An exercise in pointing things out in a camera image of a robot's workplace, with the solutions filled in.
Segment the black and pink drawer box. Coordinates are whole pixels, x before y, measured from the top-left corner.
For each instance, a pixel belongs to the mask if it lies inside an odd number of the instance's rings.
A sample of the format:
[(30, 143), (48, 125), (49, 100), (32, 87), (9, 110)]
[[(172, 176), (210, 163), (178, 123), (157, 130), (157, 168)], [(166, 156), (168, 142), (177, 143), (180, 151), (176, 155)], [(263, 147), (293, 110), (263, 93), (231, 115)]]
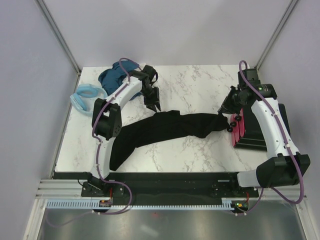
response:
[(232, 107), (232, 115), (227, 131), (231, 134), (234, 148), (267, 151), (267, 145), (251, 106)]

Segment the black t shirt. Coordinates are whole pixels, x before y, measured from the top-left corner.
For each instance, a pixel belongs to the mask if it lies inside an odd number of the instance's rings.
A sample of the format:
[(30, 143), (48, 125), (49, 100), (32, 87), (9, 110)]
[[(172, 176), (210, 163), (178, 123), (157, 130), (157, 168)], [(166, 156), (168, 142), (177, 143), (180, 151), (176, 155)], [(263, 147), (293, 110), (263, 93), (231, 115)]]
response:
[(229, 127), (227, 117), (221, 113), (182, 115), (178, 110), (155, 113), (122, 127), (112, 146), (109, 168), (116, 171), (136, 148), (187, 136), (204, 139)]

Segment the blue t shirt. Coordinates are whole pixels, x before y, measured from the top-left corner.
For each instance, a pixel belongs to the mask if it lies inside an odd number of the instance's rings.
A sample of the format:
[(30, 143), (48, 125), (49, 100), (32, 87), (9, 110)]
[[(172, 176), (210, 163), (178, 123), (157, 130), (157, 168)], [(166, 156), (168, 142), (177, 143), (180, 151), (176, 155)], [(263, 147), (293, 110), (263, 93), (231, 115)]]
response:
[[(125, 60), (121, 62), (123, 68), (129, 73), (135, 69), (140, 68), (138, 63)], [(112, 68), (104, 70), (98, 77), (102, 88), (106, 91), (107, 95), (113, 94), (122, 84), (123, 80), (127, 77), (124, 70), (120, 67), (119, 62), (115, 62)]]

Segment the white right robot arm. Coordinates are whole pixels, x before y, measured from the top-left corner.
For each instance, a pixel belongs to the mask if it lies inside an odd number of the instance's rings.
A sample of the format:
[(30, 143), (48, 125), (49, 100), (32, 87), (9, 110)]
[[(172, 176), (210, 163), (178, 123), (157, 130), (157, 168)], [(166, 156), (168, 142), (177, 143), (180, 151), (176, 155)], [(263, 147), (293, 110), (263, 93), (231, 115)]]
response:
[(281, 116), (274, 87), (271, 84), (243, 89), (231, 86), (218, 111), (222, 114), (239, 114), (246, 106), (251, 108), (261, 129), (267, 160), (255, 170), (239, 172), (237, 179), (229, 184), (230, 193), (240, 197), (247, 187), (274, 188), (302, 183), (311, 161), (293, 143)]

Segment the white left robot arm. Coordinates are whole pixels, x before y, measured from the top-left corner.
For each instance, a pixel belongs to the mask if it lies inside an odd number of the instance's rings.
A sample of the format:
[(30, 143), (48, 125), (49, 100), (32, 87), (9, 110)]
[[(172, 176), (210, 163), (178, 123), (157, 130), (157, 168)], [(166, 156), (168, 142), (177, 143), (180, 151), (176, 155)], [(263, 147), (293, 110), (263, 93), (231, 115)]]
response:
[(113, 143), (122, 129), (122, 108), (137, 94), (143, 96), (144, 105), (154, 111), (161, 111), (160, 90), (153, 84), (158, 80), (157, 71), (145, 65), (142, 71), (133, 70), (129, 78), (106, 99), (94, 102), (92, 115), (92, 136), (97, 140), (97, 151), (91, 174), (105, 179), (110, 174), (110, 160)]

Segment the aluminium frame rail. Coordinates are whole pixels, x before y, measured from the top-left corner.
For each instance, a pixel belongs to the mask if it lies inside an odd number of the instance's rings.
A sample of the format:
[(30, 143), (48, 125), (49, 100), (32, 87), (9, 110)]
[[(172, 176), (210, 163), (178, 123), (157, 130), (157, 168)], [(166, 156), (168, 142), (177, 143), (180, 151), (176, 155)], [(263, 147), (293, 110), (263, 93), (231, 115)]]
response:
[(156, 196), (186, 194), (192, 197), (209, 196), (214, 199), (240, 199), (249, 196), (257, 198), (260, 189), (253, 187), (241, 188), (227, 180), (164, 180), (164, 179), (125, 179), (121, 183), (102, 182), (98, 186), (91, 183), (79, 183), (75, 180), (41, 180), (36, 196), (42, 198), (124, 198), (130, 193)]

